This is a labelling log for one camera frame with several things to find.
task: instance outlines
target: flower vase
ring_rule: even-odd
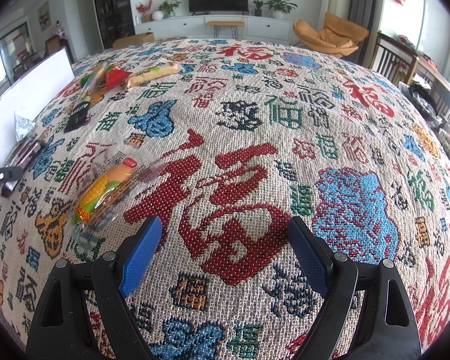
[[[149,21],[152,21],[152,14],[142,13],[142,23],[148,23]]]
[[[151,18],[153,20],[162,20],[164,18],[164,13],[162,11],[155,11],[152,13]]]
[[[285,17],[285,14],[282,11],[273,11],[271,13],[271,17],[273,17],[274,19],[277,19],[277,20],[283,20]]]

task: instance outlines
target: white cabinet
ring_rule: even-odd
[[[275,20],[270,17],[255,17],[243,15],[201,15],[170,17],[160,21],[139,24],[135,33],[153,32],[155,39],[186,36],[187,38],[207,38],[214,36],[214,26],[207,26],[209,21],[242,21],[244,27],[238,27],[238,38],[263,41],[278,44],[289,44],[291,23]],[[230,39],[230,26],[220,28],[221,39]]]
[[[153,32],[155,39],[168,37],[168,23],[166,20],[150,21],[148,23],[139,24],[135,27],[136,34],[144,32]]]
[[[168,33],[172,34],[171,36],[198,35],[205,33],[205,23],[200,16],[167,20],[167,25]]]
[[[264,17],[249,17],[247,35],[260,38],[280,39],[288,41],[290,34],[290,22]]]

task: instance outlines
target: drawer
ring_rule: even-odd
[[[148,23],[139,24],[135,27],[136,34],[144,32],[153,32],[155,39],[168,37],[168,26],[166,21],[150,21]]]
[[[290,23],[287,21],[249,17],[247,22],[247,35],[249,36],[288,41]]]
[[[168,33],[171,36],[197,35],[205,33],[205,22],[202,17],[186,17],[167,21]]]

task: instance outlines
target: orange chair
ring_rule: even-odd
[[[366,28],[328,12],[325,13],[323,30],[316,31],[306,21],[298,19],[293,31],[310,49],[339,58],[352,54],[359,48],[357,43],[368,36]]]

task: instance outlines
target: screw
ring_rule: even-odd
[[[57,268],[63,268],[64,266],[67,265],[67,260],[66,259],[59,259],[56,263],[55,266]]]
[[[340,252],[340,251],[338,251],[338,252],[336,252],[335,254],[334,254],[334,257],[335,257],[335,259],[336,259],[336,261],[340,261],[340,262],[344,262],[344,261],[347,261],[347,258],[348,258],[348,256],[345,254],[345,253],[342,253],[342,252]]]
[[[106,252],[103,254],[102,258],[103,258],[105,261],[112,261],[112,260],[115,258],[115,256],[116,256],[116,254],[115,254],[114,251],[106,251]]]
[[[387,268],[393,268],[394,267],[394,262],[391,259],[383,259],[382,263]]]

